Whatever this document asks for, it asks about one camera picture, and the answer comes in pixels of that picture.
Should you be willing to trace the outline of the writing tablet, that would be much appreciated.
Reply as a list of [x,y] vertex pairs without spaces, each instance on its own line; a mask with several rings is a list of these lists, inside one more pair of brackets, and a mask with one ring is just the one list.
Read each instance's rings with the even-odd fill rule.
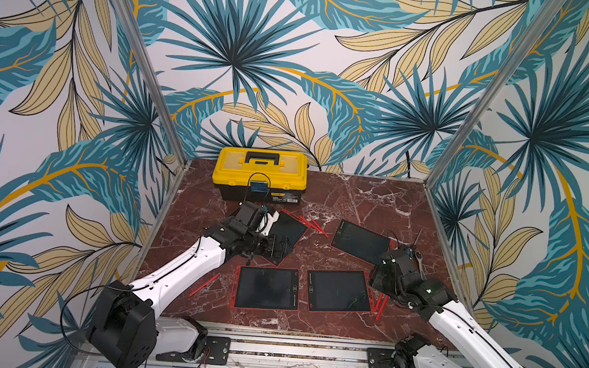
[[308,227],[304,223],[285,211],[280,212],[265,237],[261,257],[273,265],[279,266],[294,251],[294,247],[306,231],[308,231]]
[[298,288],[297,270],[242,266],[233,305],[237,309],[298,310]]
[[308,274],[308,307],[311,312],[371,312],[373,300],[361,271],[312,270]]
[[382,236],[347,220],[340,221],[331,246],[372,266],[382,263],[380,256],[390,248],[389,237]]

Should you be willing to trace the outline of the red stylus pair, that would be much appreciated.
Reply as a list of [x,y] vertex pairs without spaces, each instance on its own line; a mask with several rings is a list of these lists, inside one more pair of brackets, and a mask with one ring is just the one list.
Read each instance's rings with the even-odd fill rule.
[[380,293],[377,297],[377,299],[375,299],[375,303],[372,307],[372,313],[377,313],[379,311],[379,308],[381,306],[382,300],[383,300],[383,293]]

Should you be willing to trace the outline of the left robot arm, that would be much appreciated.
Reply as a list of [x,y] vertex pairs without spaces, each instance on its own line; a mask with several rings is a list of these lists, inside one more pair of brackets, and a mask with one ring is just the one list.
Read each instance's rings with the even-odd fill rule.
[[273,233],[278,211],[251,202],[202,235],[173,260],[125,285],[114,281],[97,301],[87,340],[115,368],[139,368],[151,357],[174,354],[187,361],[207,354],[207,330],[197,321],[159,322],[164,310],[193,283],[237,256],[273,256],[291,250]]

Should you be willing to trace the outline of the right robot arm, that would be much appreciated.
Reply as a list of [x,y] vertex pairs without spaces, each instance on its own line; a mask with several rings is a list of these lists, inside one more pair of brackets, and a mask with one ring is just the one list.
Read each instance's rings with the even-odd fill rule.
[[[446,284],[421,273],[421,262],[421,254],[407,246],[389,250],[379,257],[371,286],[428,322],[473,368],[524,368],[485,332]],[[368,368],[462,368],[420,334],[400,340],[393,349],[370,348],[367,354]]]

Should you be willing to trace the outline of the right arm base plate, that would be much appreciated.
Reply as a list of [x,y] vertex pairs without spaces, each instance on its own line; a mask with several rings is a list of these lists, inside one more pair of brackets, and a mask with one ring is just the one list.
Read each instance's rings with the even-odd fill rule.
[[411,355],[396,349],[368,348],[368,368],[415,368]]

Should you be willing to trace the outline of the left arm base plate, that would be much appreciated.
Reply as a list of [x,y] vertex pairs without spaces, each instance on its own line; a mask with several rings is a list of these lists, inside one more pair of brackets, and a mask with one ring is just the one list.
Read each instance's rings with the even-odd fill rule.
[[206,363],[208,366],[225,366],[228,363],[231,339],[229,337],[207,336],[200,337],[198,343],[193,344],[186,352],[158,353],[156,361],[197,364]]

